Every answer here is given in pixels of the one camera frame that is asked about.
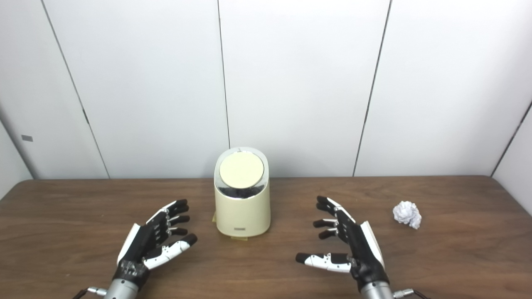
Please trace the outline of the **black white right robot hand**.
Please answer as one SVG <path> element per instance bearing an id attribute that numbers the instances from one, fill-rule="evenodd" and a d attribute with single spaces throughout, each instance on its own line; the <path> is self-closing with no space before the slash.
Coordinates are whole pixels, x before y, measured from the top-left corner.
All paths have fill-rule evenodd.
<path id="1" fill-rule="evenodd" d="M 390 280 L 384 267 L 380 246 L 370 223 L 357 223 L 338 202 L 325 196 L 317 196 L 317 209 L 328 212 L 331 219 L 312 223 L 315 228 L 325 228 L 319 233 L 320 240 L 337 237 L 348 245 L 350 253 L 298 253 L 295 261 L 310 267 L 350 274 L 361 293 L 365 287 L 386 286 Z"/>

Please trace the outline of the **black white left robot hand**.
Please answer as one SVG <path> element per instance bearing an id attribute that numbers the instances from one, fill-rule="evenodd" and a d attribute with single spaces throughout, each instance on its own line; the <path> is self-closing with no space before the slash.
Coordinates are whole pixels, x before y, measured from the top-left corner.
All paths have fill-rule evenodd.
<path id="1" fill-rule="evenodd" d="M 150 273 L 192 247 L 198 240 L 187 229 L 188 201 L 179 199 L 160 208 L 144 225 L 133 224 L 117 257 L 117 268 L 106 299 L 134 299 Z"/>

